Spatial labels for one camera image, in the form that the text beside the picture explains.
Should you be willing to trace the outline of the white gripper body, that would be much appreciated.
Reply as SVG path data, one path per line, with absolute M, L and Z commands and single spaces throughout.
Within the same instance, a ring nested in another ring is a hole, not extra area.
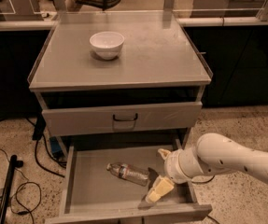
M 202 174 L 201 166 L 191 148 L 170 152 L 164 160 L 166 176 L 176 184 L 182 184 Z

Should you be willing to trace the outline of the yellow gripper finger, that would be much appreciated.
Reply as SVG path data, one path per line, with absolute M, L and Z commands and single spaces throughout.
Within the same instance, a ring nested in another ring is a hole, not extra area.
M 166 176 L 159 175 L 145 198 L 147 203 L 156 203 L 161 197 L 173 190 L 175 183 Z
M 165 161 L 168 155 L 171 153 L 171 151 L 167 149 L 159 148 L 158 153 L 161 155 L 162 159 Z

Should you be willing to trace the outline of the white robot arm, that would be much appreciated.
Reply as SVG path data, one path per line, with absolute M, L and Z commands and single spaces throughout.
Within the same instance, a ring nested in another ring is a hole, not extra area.
M 206 133 L 186 149 L 170 151 L 160 148 L 165 176 L 159 175 L 146 196 L 156 203 L 171 192 L 175 184 L 191 181 L 196 176 L 243 172 L 268 185 L 268 152 L 244 147 L 218 133 Z

